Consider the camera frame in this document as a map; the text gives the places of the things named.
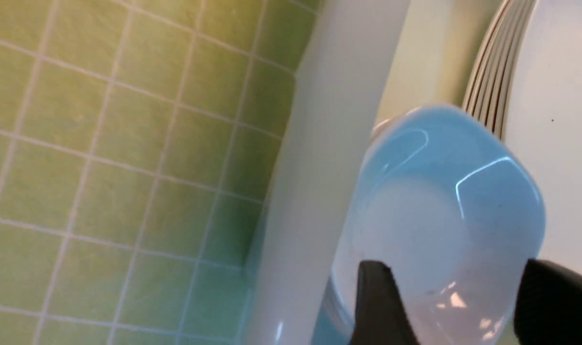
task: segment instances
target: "white plate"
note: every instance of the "white plate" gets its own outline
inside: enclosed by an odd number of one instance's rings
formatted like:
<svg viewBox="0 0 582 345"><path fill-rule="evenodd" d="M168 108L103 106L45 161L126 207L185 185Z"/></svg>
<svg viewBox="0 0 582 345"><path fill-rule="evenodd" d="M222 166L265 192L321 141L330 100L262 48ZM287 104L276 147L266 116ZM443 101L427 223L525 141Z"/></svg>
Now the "white plate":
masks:
<svg viewBox="0 0 582 345"><path fill-rule="evenodd" d="M582 0L539 0L514 69L503 140L545 199L540 257L582 274Z"/></svg>
<svg viewBox="0 0 582 345"><path fill-rule="evenodd" d="M509 77L504 80L504 76L510 75L512 69L512 62L516 55L516 48L519 44L519 37L523 32L530 10L533 8L533 0L519 1L521 6L514 13L514 19L511 22L510 29L505 39L504 52L502 53L499 65L497 66L496 77L491 94L491 101L486 115L486 128L492 132L497 138L501 138L501 114L498 113L504 108L506 102L506 94L508 92Z"/></svg>
<svg viewBox="0 0 582 345"><path fill-rule="evenodd" d="M494 33L496 31L496 28L501 24L504 10L506 9L509 3L510 0L503 0L503 3L497 10L497 13L493 16L493 19L489 24L489 28L487 29L486 34L484 35L484 39L480 44L478 56L476 57L476 61L474 62L474 66L472 67L472 73L470 74L470 77L468 79L468 87L466 88L466 94L464 95L463 103L461 106L461 109L463 109L465 112L468 112L468 114L470 102L472 102L472 108L473 104L475 103L475 98L477 96L476 91L479 89L479 85L482 81L484 65L486 65L486 60L491 51Z"/></svg>
<svg viewBox="0 0 582 345"><path fill-rule="evenodd" d="M479 71L473 89L473 95L470 96L470 101L468 103L467 110L468 114L472 115L473 117L476 117L476 115L480 113L480 107L482 106L481 97L484 96L484 90L482 89L482 86L486 82L487 78L486 74L488 74L488 63L491 59L493 59L493 55L496 52L497 40L500 37L499 32L501 32L501 30L505 28L508 13L510 13L510 7L512 7L512 3L514 2L510 0L505 4L503 14L495 26L495 30L492 34L492 37L489 43L487 44L484 59L481 61L481 64L479 66Z"/></svg>

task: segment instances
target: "white surface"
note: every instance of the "white surface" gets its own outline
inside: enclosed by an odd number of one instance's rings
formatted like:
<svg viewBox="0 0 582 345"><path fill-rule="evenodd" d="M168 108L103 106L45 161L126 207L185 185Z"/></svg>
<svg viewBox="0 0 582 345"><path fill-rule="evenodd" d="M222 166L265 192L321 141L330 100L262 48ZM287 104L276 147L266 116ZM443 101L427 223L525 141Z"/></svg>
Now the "white surface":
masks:
<svg viewBox="0 0 582 345"><path fill-rule="evenodd" d="M504 142L542 190L540 257L582 274L582 0L539 0L515 68Z"/></svg>
<svg viewBox="0 0 582 345"><path fill-rule="evenodd" d="M244 343L307 345L409 0L328 1L297 73Z"/></svg>

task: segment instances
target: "green wall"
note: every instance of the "green wall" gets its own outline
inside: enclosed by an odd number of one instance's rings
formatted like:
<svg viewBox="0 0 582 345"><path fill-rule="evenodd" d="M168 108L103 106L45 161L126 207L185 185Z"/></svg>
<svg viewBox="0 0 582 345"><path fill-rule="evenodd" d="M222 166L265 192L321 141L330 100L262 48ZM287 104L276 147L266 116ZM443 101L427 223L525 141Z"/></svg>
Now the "green wall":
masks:
<svg viewBox="0 0 582 345"><path fill-rule="evenodd" d="M0 0L0 344L218 345L318 0Z"/></svg>

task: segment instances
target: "stack of plates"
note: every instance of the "stack of plates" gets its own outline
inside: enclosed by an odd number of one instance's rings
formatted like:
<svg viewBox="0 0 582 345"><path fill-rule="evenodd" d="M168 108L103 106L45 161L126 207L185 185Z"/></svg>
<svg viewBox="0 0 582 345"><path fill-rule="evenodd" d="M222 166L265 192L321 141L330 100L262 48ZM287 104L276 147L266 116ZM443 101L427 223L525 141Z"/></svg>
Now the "stack of plates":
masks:
<svg viewBox="0 0 582 345"><path fill-rule="evenodd" d="M462 109L502 138L512 71L536 0L504 0L483 39Z"/></svg>

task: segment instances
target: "wall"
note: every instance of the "wall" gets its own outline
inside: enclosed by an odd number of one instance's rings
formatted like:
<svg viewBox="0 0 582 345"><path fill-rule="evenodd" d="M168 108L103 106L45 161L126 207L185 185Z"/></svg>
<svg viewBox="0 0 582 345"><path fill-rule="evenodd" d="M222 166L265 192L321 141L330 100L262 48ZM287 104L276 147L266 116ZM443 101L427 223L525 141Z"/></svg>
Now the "wall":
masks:
<svg viewBox="0 0 582 345"><path fill-rule="evenodd" d="M0 0L0 344L235 341L315 0Z"/></svg>
<svg viewBox="0 0 582 345"><path fill-rule="evenodd" d="M424 104L461 105L501 0L412 0L377 122Z"/></svg>

